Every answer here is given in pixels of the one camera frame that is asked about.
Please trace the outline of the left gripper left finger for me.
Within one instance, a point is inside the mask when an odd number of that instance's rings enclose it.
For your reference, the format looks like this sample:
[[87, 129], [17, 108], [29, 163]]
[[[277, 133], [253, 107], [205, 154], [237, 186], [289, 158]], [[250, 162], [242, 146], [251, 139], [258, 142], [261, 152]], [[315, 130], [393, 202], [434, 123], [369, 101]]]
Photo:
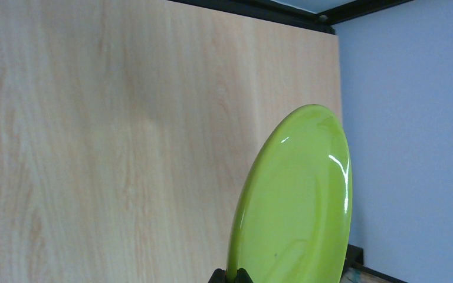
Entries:
[[225, 271], [221, 268], [215, 269], [208, 283], [226, 283]]

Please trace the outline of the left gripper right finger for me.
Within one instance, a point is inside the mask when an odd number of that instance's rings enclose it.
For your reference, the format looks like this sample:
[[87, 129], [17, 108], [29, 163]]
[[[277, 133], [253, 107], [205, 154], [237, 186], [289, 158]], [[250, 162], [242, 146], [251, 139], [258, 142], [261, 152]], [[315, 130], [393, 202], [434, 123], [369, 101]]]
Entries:
[[234, 282], [235, 283], [253, 283], [247, 270], [244, 268], [240, 268], [237, 270], [237, 274], [235, 276]]

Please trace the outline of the green plate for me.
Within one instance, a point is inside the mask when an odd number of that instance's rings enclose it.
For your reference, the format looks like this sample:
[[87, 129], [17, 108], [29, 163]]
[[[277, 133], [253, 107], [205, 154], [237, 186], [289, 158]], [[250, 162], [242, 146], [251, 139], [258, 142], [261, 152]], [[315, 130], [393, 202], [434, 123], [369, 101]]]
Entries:
[[349, 243], [353, 173], [337, 116], [301, 106], [257, 154], [238, 200], [225, 275], [235, 282], [339, 282]]

